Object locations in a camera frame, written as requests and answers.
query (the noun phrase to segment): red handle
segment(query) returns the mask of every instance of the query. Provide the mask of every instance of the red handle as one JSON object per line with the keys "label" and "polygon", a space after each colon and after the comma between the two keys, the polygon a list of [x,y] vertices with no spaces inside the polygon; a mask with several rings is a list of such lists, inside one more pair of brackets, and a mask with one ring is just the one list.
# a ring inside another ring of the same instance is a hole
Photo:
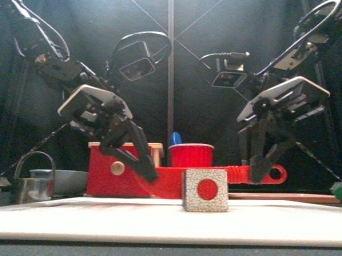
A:
{"label": "red handle", "polygon": [[[217,169],[225,170],[228,174],[228,184],[251,184],[249,180],[249,166],[221,166],[221,167],[196,167],[196,168],[176,168],[176,167],[157,167],[158,179],[148,183],[140,176],[134,175],[140,186],[145,191],[165,199],[180,199],[181,198],[181,176],[186,169]],[[287,178],[285,169],[280,165],[273,165],[273,169],[279,171],[279,178],[272,178],[268,174],[260,184],[280,184]]]}

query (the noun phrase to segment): red cup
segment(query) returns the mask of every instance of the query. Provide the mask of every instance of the red cup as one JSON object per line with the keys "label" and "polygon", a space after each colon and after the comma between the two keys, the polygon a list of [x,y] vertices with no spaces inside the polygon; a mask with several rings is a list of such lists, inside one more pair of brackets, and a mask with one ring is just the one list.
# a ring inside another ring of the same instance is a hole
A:
{"label": "red cup", "polygon": [[172,167],[211,167],[213,146],[201,143],[182,143],[169,148]]}

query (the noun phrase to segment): speckled cube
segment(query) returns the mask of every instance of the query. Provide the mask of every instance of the speckled cube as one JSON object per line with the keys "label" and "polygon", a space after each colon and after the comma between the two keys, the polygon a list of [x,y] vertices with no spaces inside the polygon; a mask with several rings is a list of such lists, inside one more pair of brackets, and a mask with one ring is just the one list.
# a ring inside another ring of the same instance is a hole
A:
{"label": "speckled cube", "polygon": [[182,208],[189,212],[228,210],[227,171],[186,169],[182,173]]}

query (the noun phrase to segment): red circle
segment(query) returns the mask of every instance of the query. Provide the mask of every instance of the red circle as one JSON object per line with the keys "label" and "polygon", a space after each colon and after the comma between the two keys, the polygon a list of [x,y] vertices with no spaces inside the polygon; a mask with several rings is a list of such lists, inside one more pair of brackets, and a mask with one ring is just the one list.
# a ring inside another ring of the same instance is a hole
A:
{"label": "red circle", "polygon": [[197,195],[203,200],[212,200],[217,195],[217,184],[211,179],[204,179],[197,183]]}

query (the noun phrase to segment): silver mug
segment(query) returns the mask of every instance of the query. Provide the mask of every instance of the silver mug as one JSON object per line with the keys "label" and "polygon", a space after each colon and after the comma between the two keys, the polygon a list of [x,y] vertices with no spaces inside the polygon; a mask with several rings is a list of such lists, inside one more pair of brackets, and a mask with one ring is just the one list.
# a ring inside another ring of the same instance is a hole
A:
{"label": "silver mug", "polygon": [[[32,155],[44,155],[50,162],[52,176],[49,178],[19,178],[21,167]],[[54,190],[56,165],[52,157],[41,151],[26,153],[17,164],[13,176],[11,203],[23,204],[52,199]]]}

